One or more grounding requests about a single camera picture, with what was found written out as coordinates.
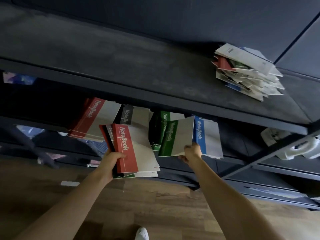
shoe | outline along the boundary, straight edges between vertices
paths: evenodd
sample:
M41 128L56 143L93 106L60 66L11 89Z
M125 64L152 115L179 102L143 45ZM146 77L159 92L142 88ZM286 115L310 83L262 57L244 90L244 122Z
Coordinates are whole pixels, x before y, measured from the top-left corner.
M140 227L137 231L135 240L149 240L149 235L144 227Z

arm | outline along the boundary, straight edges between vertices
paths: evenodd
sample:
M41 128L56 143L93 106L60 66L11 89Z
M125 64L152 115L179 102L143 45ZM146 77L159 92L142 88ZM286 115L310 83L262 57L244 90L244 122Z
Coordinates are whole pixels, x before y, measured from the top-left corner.
M15 240L72 240L102 189L112 180L112 169L123 153L105 155L100 165L62 201L53 206Z
M267 219L242 194L224 182L201 159L200 146L185 147L180 156L194 170L201 190L227 240L283 240Z

shelving unit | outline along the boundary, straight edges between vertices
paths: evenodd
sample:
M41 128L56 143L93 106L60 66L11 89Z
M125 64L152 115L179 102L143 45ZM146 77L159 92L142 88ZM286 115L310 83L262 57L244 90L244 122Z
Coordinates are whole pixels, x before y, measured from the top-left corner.
M210 59L189 50L54 15L0 6L0 23L21 15L26 17L23 22L9 22L10 32L0 34L0 42L6 44L0 50L0 69L39 78L32 86L0 83L0 124L46 129L33 142L37 150L68 156L57 160L58 166L86 167L89 160L101 159L82 142L57 133L67 131L86 98L99 97L218 122L224 158L204 159L228 184L247 197L320 209L318 201L304 196L290 199L250 189L302 196L279 174L320 181L319 159L282 161L275 157L279 151L320 134L320 115L304 107L308 103L290 84L298 75L282 71L281 81L289 89L261 103L214 79ZM304 80L304 88L311 89L315 82ZM292 135L267 147L260 137L266 127ZM2 129L0 145L0 153L14 156L16 151L20 157L24 154L36 159L30 148ZM199 187L194 173L182 161L175 157L157 160L161 172L158 178L150 179Z

right hand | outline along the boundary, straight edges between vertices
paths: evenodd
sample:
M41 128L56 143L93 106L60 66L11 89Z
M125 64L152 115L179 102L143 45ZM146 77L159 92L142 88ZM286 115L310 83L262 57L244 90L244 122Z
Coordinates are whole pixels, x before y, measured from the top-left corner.
M193 142L192 145L186 145L184 147L184 156L178 156L185 163L189 165L190 168L193 168L195 161L201 160L201 148L200 146Z

blue stripe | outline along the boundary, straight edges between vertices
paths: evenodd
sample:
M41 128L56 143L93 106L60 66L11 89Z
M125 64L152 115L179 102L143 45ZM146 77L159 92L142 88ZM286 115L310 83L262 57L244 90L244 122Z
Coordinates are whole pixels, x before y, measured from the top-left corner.
M199 117L194 117L195 142L200 145L202 154L206 154L206 137L204 121Z

